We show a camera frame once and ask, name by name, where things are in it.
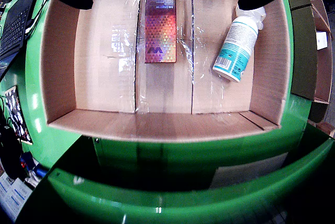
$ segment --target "white label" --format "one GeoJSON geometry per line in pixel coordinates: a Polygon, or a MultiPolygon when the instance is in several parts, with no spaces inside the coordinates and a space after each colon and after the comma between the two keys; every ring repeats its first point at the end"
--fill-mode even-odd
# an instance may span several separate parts
{"type": "Polygon", "coordinates": [[[317,50],[324,49],[328,46],[326,32],[316,32],[316,46],[317,50]]]}
{"type": "Polygon", "coordinates": [[[257,32],[253,28],[247,24],[235,21],[230,26],[225,43],[236,44],[251,55],[256,40],[257,32]]]}
{"type": "Polygon", "coordinates": [[[216,60],[216,63],[219,64],[225,70],[227,70],[230,67],[231,60],[229,60],[227,58],[218,57],[217,60],[216,60]]]}

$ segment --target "laptop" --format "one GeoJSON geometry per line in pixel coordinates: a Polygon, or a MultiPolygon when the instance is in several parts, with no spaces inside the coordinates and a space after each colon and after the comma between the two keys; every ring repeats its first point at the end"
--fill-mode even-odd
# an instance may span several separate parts
{"type": "Polygon", "coordinates": [[[36,0],[18,0],[8,11],[0,37],[0,81],[14,58],[25,47],[27,21],[31,19],[36,0]]]}

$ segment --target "teal label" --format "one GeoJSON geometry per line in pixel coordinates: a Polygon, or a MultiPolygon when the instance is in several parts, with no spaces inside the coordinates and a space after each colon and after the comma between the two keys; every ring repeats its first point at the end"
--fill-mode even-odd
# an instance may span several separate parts
{"type": "Polygon", "coordinates": [[[231,43],[224,43],[214,67],[241,80],[241,74],[247,67],[249,57],[250,54],[241,47],[231,43]]]}

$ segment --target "keyboard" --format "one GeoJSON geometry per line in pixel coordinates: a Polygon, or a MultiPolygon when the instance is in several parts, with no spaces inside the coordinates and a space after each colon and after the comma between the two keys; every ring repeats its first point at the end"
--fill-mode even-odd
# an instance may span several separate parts
{"type": "Polygon", "coordinates": [[[25,22],[27,21],[29,7],[19,13],[16,19],[4,27],[0,42],[0,54],[21,43],[24,38],[25,22]]]}

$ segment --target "colorful product box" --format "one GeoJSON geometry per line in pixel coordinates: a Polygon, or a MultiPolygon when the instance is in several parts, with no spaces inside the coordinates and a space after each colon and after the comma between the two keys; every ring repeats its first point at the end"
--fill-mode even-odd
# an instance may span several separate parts
{"type": "Polygon", "coordinates": [[[176,62],[176,0],[146,0],[146,63],[176,62]]]}

